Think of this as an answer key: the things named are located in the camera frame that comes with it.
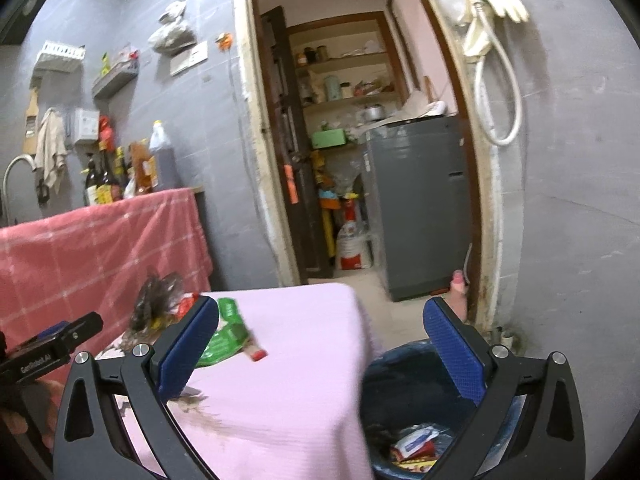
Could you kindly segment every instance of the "white basket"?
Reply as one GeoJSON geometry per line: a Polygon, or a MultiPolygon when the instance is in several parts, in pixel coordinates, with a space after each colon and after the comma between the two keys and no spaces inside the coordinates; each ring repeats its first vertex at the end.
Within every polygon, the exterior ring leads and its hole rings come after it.
{"type": "Polygon", "coordinates": [[[85,49],[81,46],[65,45],[55,41],[45,41],[36,58],[36,69],[73,72],[82,64],[85,49]]]}

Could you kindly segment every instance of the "green box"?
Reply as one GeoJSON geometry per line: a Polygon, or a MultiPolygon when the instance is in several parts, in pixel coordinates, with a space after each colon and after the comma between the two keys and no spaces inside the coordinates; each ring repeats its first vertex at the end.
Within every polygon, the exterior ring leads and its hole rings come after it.
{"type": "Polygon", "coordinates": [[[331,146],[341,146],[346,143],[347,139],[344,136],[343,128],[314,132],[311,135],[311,145],[316,150],[319,148],[330,148],[331,146]]]}

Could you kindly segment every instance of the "metal pot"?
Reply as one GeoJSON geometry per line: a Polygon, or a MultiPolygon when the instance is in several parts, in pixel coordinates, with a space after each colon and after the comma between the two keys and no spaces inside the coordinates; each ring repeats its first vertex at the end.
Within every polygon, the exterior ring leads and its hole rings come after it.
{"type": "Polygon", "coordinates": [[[383,105],[369,105],[362,111],[362,121],[365,123],[374,123],[382,119],[386,119],[385,107],[383,107],[383,105]]]}

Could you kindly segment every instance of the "screw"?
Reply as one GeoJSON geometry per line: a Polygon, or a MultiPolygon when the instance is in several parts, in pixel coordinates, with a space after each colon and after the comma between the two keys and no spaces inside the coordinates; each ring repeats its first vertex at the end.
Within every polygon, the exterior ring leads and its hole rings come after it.
{"type": "Polygon", "coordinates": [[[133,347],[133,355],[136,357],[142,357],[143,355],[147,355],[149,353],[149,345],[146,343],[140,343],[139,345],[135,345],[133,347]]]}
{"type": "Polygon", "coordinates": [[[563,365],[566,362],[566,357],[564,357],[564,354],[561,354],[560,352],[553,352],[551,354],[551,358],[557,365],[563,365]]]}
{"type": "Polygon", "coordinates": [[[495,355],[498,359],[504,359],[505,357],[507,357],[507,355],[509,355],[509,350],[507,349],[506,346],[496,345],[493,348],[491,348],[491,353],[495,355]]]}
{"type": "Polygon", "coordinates": [[[78,363],[79,365],[87,362],[88,360],[89,360],[89,352],[80,352],[75,359],[76,363],[78,363]]]}

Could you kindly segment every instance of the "green plastic bag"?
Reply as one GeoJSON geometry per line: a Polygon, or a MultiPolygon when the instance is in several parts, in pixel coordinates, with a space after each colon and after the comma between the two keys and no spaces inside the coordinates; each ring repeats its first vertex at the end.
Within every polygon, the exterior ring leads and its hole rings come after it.
{"type": "Polygon", "coordinates": [[[198,368],[214,365],[236,355],[249,338],[249,331],[238,312],[236,300],[219,298],[216,301],[220,311],[220,318],[226,324],[216,330],[216,333],[209,340],[196,365],[198,368]]]}

